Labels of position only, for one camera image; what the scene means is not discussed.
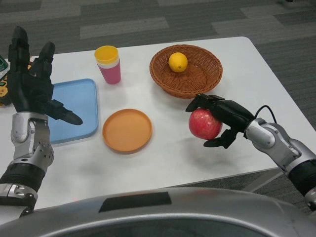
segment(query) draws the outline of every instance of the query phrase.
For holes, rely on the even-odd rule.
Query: stacked cups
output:
[[[94,52],[98,67],[108,84],[120,81],[119,52],[114,46],[102,46]]]

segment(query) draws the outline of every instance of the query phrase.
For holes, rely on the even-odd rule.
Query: orange plate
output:
[[[103,139],[119,152],[135,152],[152,136],[152,122],[139,110],[125,109],[112,114],[103,125]]]

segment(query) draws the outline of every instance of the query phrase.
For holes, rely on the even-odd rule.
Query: gray carpet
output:
[[[123,47],[249,37],[316,127],[316,0],[0,0],[0,54],[4,57],[16,25],[28,31],[32,55],[38,55],[48,40],[62,53],[105,44]],[[260,174],[194,186],[240,190]],[[257,193],[308,212],[284,176]]]

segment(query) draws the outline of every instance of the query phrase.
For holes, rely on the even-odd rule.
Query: brown woven basket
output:
[[[168,64],[175,52],[186,55],[188,67],[182,73],[173,72]],[[173,45],[156,53],[150,62],[150,74],[167,93],[178,98],[190,99],[196,94],[213,89],[221,80],[221,62],[209,51],[193,45]]]

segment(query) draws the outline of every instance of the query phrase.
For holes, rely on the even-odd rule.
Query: red apple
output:
[[[198,138],[210,140],[217,137],[222,130],[222,122],[218,121],[209,110],[197,109],[189,120],[191,133]]]

